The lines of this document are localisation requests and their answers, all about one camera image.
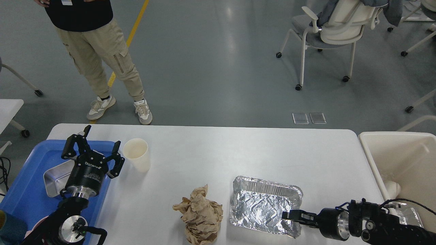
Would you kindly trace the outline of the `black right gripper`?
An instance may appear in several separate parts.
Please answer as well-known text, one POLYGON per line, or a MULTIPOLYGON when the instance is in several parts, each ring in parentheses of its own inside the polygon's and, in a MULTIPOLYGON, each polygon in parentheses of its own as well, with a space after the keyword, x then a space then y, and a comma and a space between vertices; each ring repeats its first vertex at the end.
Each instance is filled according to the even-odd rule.
POLYGON ((329 239, 346 241, 350 237, 349 213, 336 208, 324 208, 318 214, 304 210, 282 212, 282 219, 291 220, 301 225, 319 228, 321 234, 329 239))

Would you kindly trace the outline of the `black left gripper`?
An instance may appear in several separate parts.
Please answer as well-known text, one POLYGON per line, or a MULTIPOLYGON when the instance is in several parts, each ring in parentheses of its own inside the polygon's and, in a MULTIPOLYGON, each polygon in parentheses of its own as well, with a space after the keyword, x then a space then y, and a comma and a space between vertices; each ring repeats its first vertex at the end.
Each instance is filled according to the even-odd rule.
POLYGON ((91 125, 87 125, 83 134, 69 136, 64 145, 61 158, 75 160, 74 167, 65 185, 65 189, 72 193, 86 193, 88 197, 99 195, 105 175, 110 179, 118 177, 125 162, 125 158, 119 153, 121 141, 114 143, 111 155, 105 157, 99 152, 92 152, 87 142, 87 135, 91 125), (114 160, 112 169, 108 164, 114 160))

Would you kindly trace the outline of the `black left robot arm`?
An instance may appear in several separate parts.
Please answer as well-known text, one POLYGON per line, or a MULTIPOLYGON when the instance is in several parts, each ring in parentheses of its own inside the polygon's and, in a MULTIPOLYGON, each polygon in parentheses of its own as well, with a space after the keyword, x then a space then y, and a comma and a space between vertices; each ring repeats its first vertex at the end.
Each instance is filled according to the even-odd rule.
POLYGON ((109 156, 91 149, 87 136, 91 125, 83 133, 72 134, 67 138, 61 158, 72 160, 71 173, 61 189, 62 200, 57 209, 21 242, 22 245, 82 245, 87 233, 99 235, 102 245, 107 231, 90 226, 81 211, 89 205, 89 199, 99 195, 105 177, 118 177, 125 159, 119 153, 121 142, 114 143, 109 156))

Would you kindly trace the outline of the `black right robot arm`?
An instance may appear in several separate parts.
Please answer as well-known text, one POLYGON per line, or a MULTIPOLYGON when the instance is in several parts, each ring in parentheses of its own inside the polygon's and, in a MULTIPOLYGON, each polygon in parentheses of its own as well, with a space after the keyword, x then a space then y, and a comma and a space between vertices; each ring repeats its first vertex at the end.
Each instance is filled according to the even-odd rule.
POLYGON ((319 214, 303 210, 282 212, 282 219, 319 229, 322 236, 346 241, 360 237, 371 245, 434 245, 436 235, 423 227, 401 224, 399 217, 389 212, 394 208, 388 199, 382 204, 351 200, 335 208, 323 208, 319 214))

